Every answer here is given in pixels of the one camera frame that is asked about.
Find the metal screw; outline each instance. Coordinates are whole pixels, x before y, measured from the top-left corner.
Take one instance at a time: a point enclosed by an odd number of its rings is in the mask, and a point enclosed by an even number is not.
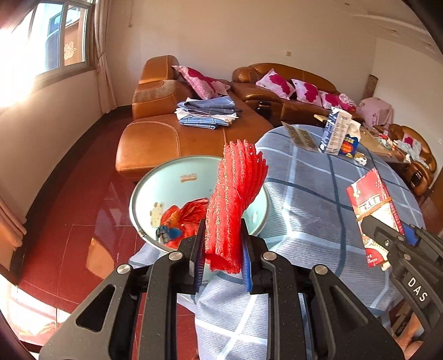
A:
[[[314,270],[319,275],[325,275],[328,272],[328,268],[324,265],[317,265]]]
[[[117,268],[117,272],[118,272],[119,274],[126,274],[126,273],[128,273],[130,270],[131,270],[131,267],[130,267],[128,264],[120,265],[120,266]]]
[[[183,254],[180,251],[174,251],[169,254],[169,260],[177,261],[183,257]]]
[[[266,251],[263,254],[263,259],[268,260],[268,261],[273,261],[273,260],[277,259],[277,254],[272,251]]]

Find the table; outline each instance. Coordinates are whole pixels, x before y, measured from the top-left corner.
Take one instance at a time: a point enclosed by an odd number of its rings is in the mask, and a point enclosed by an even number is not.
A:
[[[360,136],[360,143],[385,162],[395,164],[404,163],[405,156],[400,150],[389,150],[385,148],[371,136],[368,129],[360,129]]]
[[[322,128],[299,127],[308,130],[319,144]],[[318,263],[327,265],[374,314],[385,315],[400,296],[389,281],[389,272],[367,267],[345,189],[376,166],[399,217],[424,227],[418,204],[403,181],[363,145],[358,151],[368,159],[365,167],[345,156],[299,149],[283,127],[267,132],[256,148],[269,164],[265,187],[271,209],[260,233],[268,248],[293,264],[307,268]],[[179,302],[195,313],[201,360],[219,356],[265,359],[268,297],[246,293],[240,274],[220,272],[195,297],[181,296]]]

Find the brown leather sofa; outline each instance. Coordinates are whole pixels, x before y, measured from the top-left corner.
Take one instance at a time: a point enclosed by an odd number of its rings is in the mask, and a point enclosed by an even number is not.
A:
[[[255,143],[273,128],[231,91],[229,96],[241,110],[231,126],[210,130],[179,124],[174,113],[177,103],[197,97],[187,83],[178,80],[179,74],[171,67],[178,64],[174,56],[166,55],[149,59],[143,68],[133,97],[134,121],[123,131],[116,156],[117,171],[131,181],[139,181],[154,167],[177,157],[221,157],[229,141]]]
[[[383,132],[384,128],[376,125],[375,128]],[[391,124],[388,128],[388,136],[392,140],[402,140],[403,136],[410,136],[421,143],[420,157],[429,166],[426,168],[422,163],[413,161],[402,173],[401,176],[414,191],[417,196],[423,195],[434,180],[434,173],[437,169],[437,161],[432,155],[431,148],[414,129],[404,125]]]
[[[314,84],[318,90],[326,91],[330,94],[340,94],[330,81],[316,74],[276,63],[259,63],[248,67],[239,67],[234,70],[232,73],[233,81],[231,82],[232,91],[253,109],[260,107],[262,110],[263,108],[270,107],[271,114],[268,120],[276,127],[281,126],[281,121],[289,124],[324,127],[324,124],[313,116],[315,114],[328,116],[330,110],[297,101],[295,98],[290,100],[281,99],[273,92],[255,85],[271,69],[283,76],[290,84],[292,84],[291,79],[297,79]],[[353,114],[352,118],[360,123],[363,122],[363,119],[357,114]]]

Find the pink cushion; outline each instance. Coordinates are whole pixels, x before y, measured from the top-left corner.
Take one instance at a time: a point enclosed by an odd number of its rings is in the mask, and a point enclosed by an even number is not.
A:
[[[338,95],[330,94],[325,91],[319,90],[320,99],[322,100],[322,106],[325,109],[330,109],[332,106],[341,109],[340,99]]]
[[[307,104],[314,104],[322,107],[319,91],[315,85],[308,82],[292,79],[297,92],[297,100]]]
[[[226,91],[230,89],[230,86],[216,79],[209,78],[192,67],[181,65],[173,65],[172,67],[182,74],[183,78],[203,100],[218,98],[218,94],[228,94]]]
[[[228,90],[231,88],[229,85],[218,81],[217,79],[210,78],[209,76],[205,76],[206,80],[209,81],[215,89],[215,92],[220,95],[227,95]]]
[[[357,104],[353,102],[348,95],[340,94],[338,98],[343,110],[355,112]]]
[[[259,81],[255,83],[257,86],[264,87],[272,91],[279,98],[289,100],[295,89],[288,83],[284,77],[278,75],[274,69],[269,72]]]

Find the red box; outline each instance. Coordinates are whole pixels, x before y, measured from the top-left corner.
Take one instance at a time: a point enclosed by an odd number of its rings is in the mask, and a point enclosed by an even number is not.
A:
[[[388,251],[361,231],[362,219],[365,216],[372,215],[404,235],[397,211],[377,169],[373,168],[365,176],[351,184],[346,192],[357,217],[368,266],[373,267],[382,264],[383,270],[387,269],[389,263],[384,263],[388,260]]]

